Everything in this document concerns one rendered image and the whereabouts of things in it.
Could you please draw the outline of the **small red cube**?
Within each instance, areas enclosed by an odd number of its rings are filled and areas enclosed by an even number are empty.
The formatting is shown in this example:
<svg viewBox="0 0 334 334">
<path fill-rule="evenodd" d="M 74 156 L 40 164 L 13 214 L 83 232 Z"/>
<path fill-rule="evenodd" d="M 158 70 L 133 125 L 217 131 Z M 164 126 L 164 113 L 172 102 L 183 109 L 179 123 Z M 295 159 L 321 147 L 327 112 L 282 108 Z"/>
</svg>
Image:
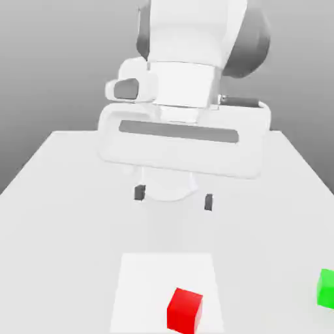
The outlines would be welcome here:
<svg viewBox="0 0 334 334">
<path fill-rule="evenodd" d="M 202 317 L 203 295 L 176 288 L 166 311 L 168 329 L 195 334 Z"/>
</svg>

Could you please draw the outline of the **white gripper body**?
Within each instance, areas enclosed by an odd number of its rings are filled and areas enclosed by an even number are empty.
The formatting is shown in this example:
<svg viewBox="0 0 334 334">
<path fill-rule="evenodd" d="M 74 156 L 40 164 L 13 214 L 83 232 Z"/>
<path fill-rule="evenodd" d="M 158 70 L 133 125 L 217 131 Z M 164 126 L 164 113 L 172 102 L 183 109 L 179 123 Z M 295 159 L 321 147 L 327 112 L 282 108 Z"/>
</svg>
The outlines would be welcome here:
<svg viewBox="0 0 334 334">
<path fill-rule="evenodd" d="M 270 124 L 271 110 L 263 102 L 207 109 L 114 103 L 99 117 L 99 154 L 133 166 L 254 178 Z"/>
</svg>

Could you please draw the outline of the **small green cube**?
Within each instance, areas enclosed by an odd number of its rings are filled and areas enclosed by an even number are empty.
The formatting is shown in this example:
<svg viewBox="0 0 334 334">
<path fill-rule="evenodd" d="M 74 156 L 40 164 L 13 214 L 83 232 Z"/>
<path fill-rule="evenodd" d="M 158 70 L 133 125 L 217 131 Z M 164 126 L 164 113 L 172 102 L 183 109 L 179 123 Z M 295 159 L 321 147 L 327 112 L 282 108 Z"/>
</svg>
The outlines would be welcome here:
<svg viewBox="0 0 334 334">
<path fill-rule="evenodd" d="M 321 269 L 316 291 L 317 304 L 334 310 L 334 271 Z"/>
</svg>

